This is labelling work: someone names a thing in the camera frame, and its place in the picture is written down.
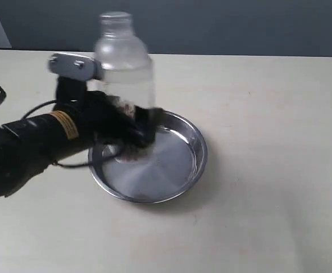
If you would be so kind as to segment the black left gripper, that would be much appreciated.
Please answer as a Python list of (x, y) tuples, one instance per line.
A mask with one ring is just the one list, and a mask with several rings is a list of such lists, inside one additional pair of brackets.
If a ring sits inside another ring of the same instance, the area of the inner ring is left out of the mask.
[(164, 113), (159, 107), (146, 109), (99, 90), (89, 91), (85, 81), (61, 76), (57, 78), (55, 99), (54, 109), (67, 112), (80, 136), (88, 135), (95, 143), (109, 140), (149, 147)]

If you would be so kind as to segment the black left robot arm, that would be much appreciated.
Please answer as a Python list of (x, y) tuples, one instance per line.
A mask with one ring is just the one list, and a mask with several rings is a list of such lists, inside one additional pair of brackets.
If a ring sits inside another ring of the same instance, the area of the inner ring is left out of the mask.
[(0, 125), (0, 197), (20, 190), (50, 165), (89, 148), (113, 144), (147, 148), (155, 141), (161, 108), (136, 107), (131, 118), (101, 91), (89, 91), (84, 81), (57, 79), (51, 112)]

